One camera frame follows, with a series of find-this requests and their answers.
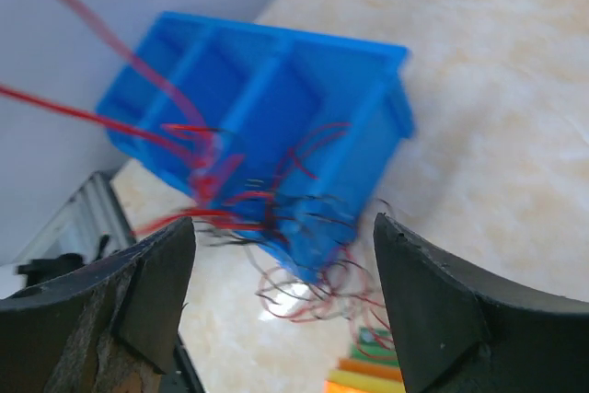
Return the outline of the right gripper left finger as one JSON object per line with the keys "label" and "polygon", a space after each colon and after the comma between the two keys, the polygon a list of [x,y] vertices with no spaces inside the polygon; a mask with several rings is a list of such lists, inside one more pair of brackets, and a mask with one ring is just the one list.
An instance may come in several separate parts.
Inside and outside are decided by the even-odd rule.
{"label": "right gripper left finger", "polygon": [[192,221],[1,302],[4,392],[193,392],[179,337]]}

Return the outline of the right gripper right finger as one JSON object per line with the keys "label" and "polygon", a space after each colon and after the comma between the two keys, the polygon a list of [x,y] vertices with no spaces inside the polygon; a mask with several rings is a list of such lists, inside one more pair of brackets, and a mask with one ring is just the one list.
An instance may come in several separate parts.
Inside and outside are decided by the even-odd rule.
{"label": "right gripper right finger", "polygon": [[587,303],[486,271],[385,214],[374,243],[407,391],[587,391]]}

